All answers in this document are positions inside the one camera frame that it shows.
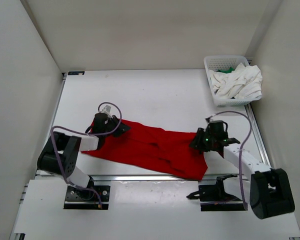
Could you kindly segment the red t-shirt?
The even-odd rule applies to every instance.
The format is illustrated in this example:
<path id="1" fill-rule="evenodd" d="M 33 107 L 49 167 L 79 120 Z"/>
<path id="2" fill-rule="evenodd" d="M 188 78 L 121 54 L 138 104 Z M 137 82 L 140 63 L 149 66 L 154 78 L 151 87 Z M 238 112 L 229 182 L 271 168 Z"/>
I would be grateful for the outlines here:
<path id="1" fill-rule="evenodd" d="M 107 137 L 100 150 L 84 154 L 180 178 L 203 178 L 208 169 L 205 158 L 189 146 L 194 132 L 169 131 L 129 120 L 123 123 L 131 129 L 119 137 Z"/>

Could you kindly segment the white t-shirt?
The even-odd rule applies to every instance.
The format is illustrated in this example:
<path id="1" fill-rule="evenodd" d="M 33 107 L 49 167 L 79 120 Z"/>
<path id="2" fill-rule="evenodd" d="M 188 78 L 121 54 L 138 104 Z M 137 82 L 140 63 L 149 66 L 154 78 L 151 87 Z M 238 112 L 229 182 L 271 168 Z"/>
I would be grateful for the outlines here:
<path id="1" fill-rule="evenodd" d="M 215 96 L 219 99 L 243 100 L 262 95 L 262 73 L 258 66 L 240 63 L 230 73 L 208 71 Z"/>

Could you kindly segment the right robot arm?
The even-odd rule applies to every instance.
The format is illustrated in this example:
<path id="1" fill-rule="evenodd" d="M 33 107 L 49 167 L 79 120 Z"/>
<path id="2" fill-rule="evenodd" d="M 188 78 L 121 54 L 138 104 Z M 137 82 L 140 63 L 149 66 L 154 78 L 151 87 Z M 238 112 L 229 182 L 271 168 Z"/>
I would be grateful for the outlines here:
<path id="1" fill-rule="evenodd" d="M 267 219 L 295 211 L 295 202 L 287 173 L 274 169 L 243 149 L 239 140 L 228 136 L 228 124 L 222 120 L 207 122 L 198 128 L 191 148 L 200 153 L 217 152 L 239 170 L 238 175 L 218 176 L 214 185 L 199 187 L 189 200 L 199 199 L 202 205 L 225 204 L 234 200 L 248 201 L 259 219 Z"/>

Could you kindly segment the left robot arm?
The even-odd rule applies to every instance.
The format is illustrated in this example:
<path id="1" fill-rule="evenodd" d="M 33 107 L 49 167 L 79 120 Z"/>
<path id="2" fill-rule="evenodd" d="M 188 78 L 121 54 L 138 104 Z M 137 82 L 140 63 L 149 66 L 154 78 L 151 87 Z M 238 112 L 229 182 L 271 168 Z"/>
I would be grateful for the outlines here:
<path id="1" fill-rule="evenodd" d="M 130 129 L 115 115 L 100 112 L 94 115 L 91 125 L 81 136 L 54 131 L 38 157 L 37 168 L 64 178 L 67 184 L 77 188 L 83 200 L 90 200 L 95 188 L 92 178 L 76 166 L 79 152 L 99 151 L 108 136 L 117 138 Z"/>

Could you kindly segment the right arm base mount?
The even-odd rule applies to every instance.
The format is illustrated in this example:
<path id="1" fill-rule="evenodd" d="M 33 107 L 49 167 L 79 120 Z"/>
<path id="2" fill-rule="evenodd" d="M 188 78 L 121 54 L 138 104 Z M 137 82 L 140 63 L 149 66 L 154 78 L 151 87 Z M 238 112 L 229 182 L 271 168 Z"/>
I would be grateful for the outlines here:
<path id="1" fill-rule="evenodd" d="M 228 174 L 218 176 L 214 184 L 200 183 L 198 190 L 186 196 L 188 200 L 199 200 L 202 212 L 245 211 L 238 189 L 239 177 Z"/>

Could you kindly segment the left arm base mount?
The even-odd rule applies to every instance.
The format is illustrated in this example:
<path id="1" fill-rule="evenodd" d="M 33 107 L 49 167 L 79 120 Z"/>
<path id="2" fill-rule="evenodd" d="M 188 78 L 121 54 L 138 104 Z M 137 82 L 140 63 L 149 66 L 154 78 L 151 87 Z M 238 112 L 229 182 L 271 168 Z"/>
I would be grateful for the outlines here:
<path id="1" fill-rule="evenodd" d="M 99 194 L 89 190 L 82 190 L 68 185 L 65 193 L 63 208 L 65 210 L 108 210 L 110 201 L 110 185 L 92 185 L 90 187 Z"/>

